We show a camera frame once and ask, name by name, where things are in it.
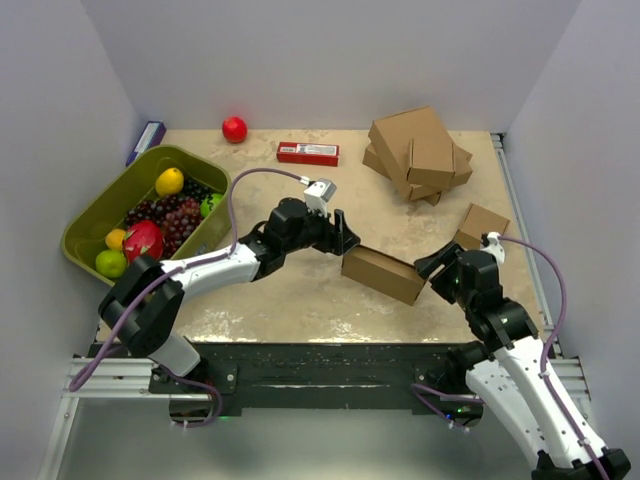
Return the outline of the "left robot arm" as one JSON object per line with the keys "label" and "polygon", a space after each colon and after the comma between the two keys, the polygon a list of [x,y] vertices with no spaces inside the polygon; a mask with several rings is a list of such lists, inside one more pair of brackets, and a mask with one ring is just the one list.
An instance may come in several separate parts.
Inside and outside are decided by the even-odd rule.
{"label": "left robot arm", "polygon": [[360,242],[342,210],[323,214],[300,199],[285,198],[234,247],[181,261],[159,262],[148,255],[134,260],[98,313],[132,356],[168,368],[177,386],[196,392],[206,383],[207,368],[195,347],[173,331],[188,299],[261,280],[282,268],[289,254],[306,248],[343,256]]}

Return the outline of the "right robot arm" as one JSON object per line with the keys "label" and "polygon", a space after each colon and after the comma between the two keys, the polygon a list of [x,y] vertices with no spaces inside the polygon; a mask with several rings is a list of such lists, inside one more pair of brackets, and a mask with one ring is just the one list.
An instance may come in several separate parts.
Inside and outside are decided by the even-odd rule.
{"label": "right robot arm", "polygon": [[507,298],[499,278],[508,237],[485,234],[480,248],[451,241],[415,261],[416,273],[458,305],[475,336],[448,353],[445,379],[471,402],[486,405],[525,455],[534,479],[622,479],[631,470],[589,425],[555,372],[526,309]]}

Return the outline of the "lone small cardboard box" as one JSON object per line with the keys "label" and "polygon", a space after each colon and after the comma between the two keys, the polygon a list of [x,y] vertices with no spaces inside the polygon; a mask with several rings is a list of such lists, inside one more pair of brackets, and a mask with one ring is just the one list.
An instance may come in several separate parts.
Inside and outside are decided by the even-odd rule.
{"label": "lone small cardboard box", "polygon": [[453,240],[469,250],[482,246],[482,235],[491,232],[504,234],[510,220],[475,203],[470,203],[459,223]]}

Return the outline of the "top small cardboard box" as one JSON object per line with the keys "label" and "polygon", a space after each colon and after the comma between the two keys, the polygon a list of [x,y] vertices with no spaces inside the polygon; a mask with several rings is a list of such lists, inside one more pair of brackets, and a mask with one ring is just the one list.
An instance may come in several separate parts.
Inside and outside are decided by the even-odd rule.
{"label": "top small cardboard box", "polygon": [[412,138],[408,148],[406,179],[411,184],[449,190],[466,184],[473,169],[470,155],[451,140]]}

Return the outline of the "large stacked cardboard box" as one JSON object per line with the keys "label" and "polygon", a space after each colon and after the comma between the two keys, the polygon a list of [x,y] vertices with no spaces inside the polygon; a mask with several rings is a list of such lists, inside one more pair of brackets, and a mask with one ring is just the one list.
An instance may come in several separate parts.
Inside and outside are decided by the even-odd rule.
{"label": "large stacked cardboard box", "polygon": [[368,136],[377,154],[388,164],[387,169],[396,167],[401,180],[406,179],[408,148],[412,138],[451,140],[432,107],[420,107],[376,119]]}

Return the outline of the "purple flat box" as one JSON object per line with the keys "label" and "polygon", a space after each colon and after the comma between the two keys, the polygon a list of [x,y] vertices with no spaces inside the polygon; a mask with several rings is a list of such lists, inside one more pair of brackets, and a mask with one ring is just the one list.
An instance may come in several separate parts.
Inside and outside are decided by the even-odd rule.
{"label": "purple flat box", "polygon": [[158,146],[166,134],[166,127],[161,121],[148,121],[136,144],[130,152],[125,166],[129,167],[140,155],[150,148]]}

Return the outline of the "red rectangular carton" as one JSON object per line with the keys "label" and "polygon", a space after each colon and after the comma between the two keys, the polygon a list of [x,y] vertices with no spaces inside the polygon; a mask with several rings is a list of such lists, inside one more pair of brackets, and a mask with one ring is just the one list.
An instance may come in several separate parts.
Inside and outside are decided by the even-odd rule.
{"label": "red rectangular carton", "polygon": [[337,167],[340,147],[333,144],[280,142],[276,158],[280,163]]}

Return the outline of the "red apple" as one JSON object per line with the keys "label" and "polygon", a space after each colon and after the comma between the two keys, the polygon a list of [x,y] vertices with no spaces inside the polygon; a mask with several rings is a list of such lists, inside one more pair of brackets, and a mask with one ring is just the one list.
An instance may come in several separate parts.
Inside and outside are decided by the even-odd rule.
{"label": "red apple", "polygon": [[229,116],[222,123],[222,134],[227,142],[240,144],[248,135],[246,122],[238,116]]}

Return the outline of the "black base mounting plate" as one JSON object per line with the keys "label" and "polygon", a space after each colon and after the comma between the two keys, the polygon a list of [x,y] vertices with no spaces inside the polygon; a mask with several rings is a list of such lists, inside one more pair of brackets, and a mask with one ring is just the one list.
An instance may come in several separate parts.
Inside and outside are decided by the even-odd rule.
{"label": "black base mounting plate", "polygon": [[442,411],[464,425],[483,414],[453,365],[458,344],[198,343],[225,416],[249,408]]}

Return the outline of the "yellow lemon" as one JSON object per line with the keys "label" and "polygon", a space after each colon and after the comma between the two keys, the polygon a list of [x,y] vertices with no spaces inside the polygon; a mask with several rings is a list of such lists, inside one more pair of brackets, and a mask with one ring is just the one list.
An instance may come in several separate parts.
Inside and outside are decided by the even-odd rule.
{"label": "yellow lemon", "polygon": [[159,197],[178,194],[184,187],[184,181],[184,174],[180,169],[168,168],[156,179],[155,191]]}

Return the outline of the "dark purple grape bunch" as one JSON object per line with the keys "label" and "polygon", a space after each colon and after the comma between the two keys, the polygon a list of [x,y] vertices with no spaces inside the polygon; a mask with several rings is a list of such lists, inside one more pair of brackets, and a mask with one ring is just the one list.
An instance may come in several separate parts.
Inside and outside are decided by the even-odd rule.
{"label": "dark purple grape bunch", "polygon": [[161,227],[169,213],[179,210],[183,205],[200,205],[213,190],[193,179],[187,179],[183,189],[177,193],[161,197],[157,200],[143,200],[130,209],[124,217],[124,227],[149,220]]}

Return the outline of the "red dragon fruit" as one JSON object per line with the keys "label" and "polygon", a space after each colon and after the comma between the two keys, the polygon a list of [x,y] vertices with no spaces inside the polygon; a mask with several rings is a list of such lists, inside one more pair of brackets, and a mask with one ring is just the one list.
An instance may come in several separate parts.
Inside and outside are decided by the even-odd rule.
{"label": "red dragon fruit", "polygon": [[135,223],[126,230],[122,250],[129,264],[141,255],[159,260],[164,250],[162,231],[150,220]]}

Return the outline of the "small orange fruit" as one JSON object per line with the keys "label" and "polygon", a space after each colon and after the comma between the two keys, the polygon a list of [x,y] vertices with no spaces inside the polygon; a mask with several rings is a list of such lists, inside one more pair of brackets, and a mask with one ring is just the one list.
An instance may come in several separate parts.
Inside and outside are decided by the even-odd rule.
{"label": "small orange fruit", "polygon": [[123,248],[123,242],[126,236],[126,231],[123,229],[113,229],[105,237],[106,246],[115,251],[121,251]]}

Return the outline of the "green lime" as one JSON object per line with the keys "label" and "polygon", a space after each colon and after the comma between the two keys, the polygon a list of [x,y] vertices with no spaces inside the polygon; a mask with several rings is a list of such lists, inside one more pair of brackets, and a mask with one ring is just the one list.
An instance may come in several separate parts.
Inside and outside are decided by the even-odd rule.
{"label": "green lime", "polygon": [[95,259],[96,271],[108,279],[119,278],[127,266],[127,259],[119,250],[104,250]]}

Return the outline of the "olive green plastic bin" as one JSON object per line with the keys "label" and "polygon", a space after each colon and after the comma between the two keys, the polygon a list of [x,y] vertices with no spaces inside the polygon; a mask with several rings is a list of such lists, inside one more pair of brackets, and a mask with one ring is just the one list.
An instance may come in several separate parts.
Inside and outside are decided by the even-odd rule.
{"label": "olive green plastic bin", "polygon": [[172,258],[181,260],[216,249],[231,228],[230,175],[219,165],[187,150],[160,145],[138,157],[70,222],[60,243],[66,258],[102,283],[113,286],[113,280],[95,270],[97,255],[106,249],[104,239],[112,229],[123,225],[128,210],[143,200],[158,198],[155,181],[170,167],[180,169],[186,176],[223,195],[219,206],[203,219]]}

